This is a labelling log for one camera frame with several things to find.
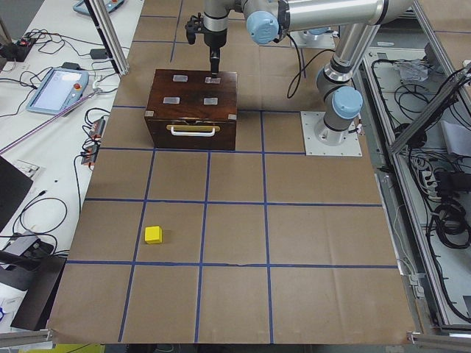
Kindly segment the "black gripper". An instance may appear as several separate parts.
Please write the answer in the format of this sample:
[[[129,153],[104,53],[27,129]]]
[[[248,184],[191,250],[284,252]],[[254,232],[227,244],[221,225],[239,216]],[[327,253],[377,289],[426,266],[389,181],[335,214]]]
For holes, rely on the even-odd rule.
[[[210,72],[212,77],[219,74],[219,58],[221,57],[221,48],[225,45],[225,31],[213,32],[207,31],[204,34],[205,44],[210,49]]]

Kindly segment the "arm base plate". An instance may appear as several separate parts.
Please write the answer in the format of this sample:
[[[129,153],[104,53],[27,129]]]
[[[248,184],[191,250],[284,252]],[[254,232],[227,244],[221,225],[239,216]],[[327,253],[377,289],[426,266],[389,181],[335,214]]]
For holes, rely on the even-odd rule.
[[[335,49],[335,43],[331,33],[312,35],[309,32],[291,32],[290,36],[294,39],[299,48],[309,49]]]
[[[361,157],[361,145],[355,124],[347,130],[330,130],[324,122],[325,112],[301,111],[302,136],[307,156]]]

